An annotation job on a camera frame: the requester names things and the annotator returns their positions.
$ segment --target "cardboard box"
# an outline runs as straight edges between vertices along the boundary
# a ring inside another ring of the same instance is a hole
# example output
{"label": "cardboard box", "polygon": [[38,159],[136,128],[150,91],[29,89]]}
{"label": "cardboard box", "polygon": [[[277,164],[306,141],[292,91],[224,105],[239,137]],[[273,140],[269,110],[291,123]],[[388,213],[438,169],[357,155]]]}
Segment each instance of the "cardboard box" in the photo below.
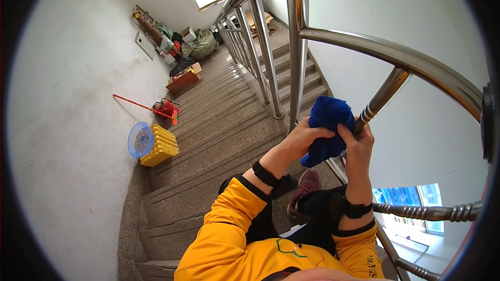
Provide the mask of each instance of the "cardboard box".
{"label": "cardboard box", "polygon": [[186,88],[200,80],[199,73],[201,71],[202,67],[200,66],[199,62],[185,68],[178,74],[180,75],[180,77],[175,80],[173,80],[173,77],[171,77],[168,80],[168,85],[166,86],[167,90],[170,91],[172,95],[180,94]]}
{"label": "cardboard box", "polygon": [[196,35],[191,27],[188,27],[185,30],[183,30],[183,40],[185,43],[189,43],[195,39],[196,39]]}

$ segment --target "white box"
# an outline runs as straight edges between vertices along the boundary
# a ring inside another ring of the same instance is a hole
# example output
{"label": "white box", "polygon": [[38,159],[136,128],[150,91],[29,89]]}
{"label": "white box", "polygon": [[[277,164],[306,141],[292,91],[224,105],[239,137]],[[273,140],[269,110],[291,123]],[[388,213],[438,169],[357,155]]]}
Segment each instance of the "white box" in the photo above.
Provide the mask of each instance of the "white box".
{"label": "white box", "polygon": [[183,30],[183,40],[185,43],[189,43],[196,39],[195,32],[192,30],[191,26]]}

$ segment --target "sleeve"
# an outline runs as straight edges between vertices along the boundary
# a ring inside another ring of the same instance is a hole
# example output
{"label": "sleeve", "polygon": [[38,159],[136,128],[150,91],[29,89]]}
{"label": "sleeve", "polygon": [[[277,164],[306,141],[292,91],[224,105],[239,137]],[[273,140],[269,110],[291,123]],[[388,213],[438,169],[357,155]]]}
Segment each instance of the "sleeve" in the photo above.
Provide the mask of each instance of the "sleeve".
{"label": "sleeve", "polygon": [[212,204],[196,240],[180,260],[176,271],[179,279],[211,279],[210,276],[218,274],[213,269],[220,265],[230,273],[228,265],[245,254],[245,234],[268,200],[266,194],[242,175],[235,175]]}
{"label": "sleeve", "polygon": [[338,231],[334,235],[337,254],[342,265],[356,278],[384,278],[382,262],[377,257],[375,220],[352,230]]}

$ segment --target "yellow sweatshirt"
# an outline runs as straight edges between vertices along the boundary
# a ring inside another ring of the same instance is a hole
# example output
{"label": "yellow sweatshirt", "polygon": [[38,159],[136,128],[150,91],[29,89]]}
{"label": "yellow sweatshirt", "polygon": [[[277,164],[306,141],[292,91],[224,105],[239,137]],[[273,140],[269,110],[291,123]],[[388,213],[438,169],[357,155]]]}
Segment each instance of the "yellow sweatshirt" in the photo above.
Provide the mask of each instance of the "yellow sweatshirt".
{"label": "yellow sweatshirt", "polygon": [[328,267],[356,278],[384,278],[375,252],[375,226],[351,237],[333,236],[340,260],[320,247],[298,246],[287,239],[247,245],[245,233],[267,204],[259,198],[263,193],[255,194],[256,190],[247,180],[231,180],[205,216],[196,240],[180,260],[174,280],[261,281],[291,267]]}

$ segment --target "red broom handle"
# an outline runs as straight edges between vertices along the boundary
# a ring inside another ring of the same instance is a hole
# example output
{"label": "red broom handle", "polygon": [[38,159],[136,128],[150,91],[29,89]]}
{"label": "red broom handle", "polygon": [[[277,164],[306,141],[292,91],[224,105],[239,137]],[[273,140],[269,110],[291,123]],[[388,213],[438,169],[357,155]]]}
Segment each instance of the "red broom handle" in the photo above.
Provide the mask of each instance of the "red broom handle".
{"label": "red broom handle", "polygon": [[164,113],[162,113],[162,112],[158,112],[158,111],[156,111],[156,110],[153,110],[153,109],[151,109],[151,108],[148,108],[147,106],[144,106],[144,105],[142,105],[142,104],[139,104],[139,103],[134,102],[134,101],[132,101],[132,100],[129,100],[129,99],[127,99],[127,98],[121,97],[121,96],[119,96],[119,95],[115,95],[115,94],[113,94],[113,97],[117,97],[117,98],[120,98],[120,99],[122,99],[122,100],[128,101],[128,102],[130,102],[130,103],[134,103],[135,105],[138,105],[138,106],[140,106],[140,107],[142,107],[142,108],[148,109],[148,110],[150,110],[151,112],[156,113],[156,114],[159,114],[159,115],[161,115],[161,116],[163,116],[163,117],[168,117],[168,118],[170,118],[170,119],[172,119],[172,120],[174,119],[172,116],[166,115],[166,114],[164,114]]}

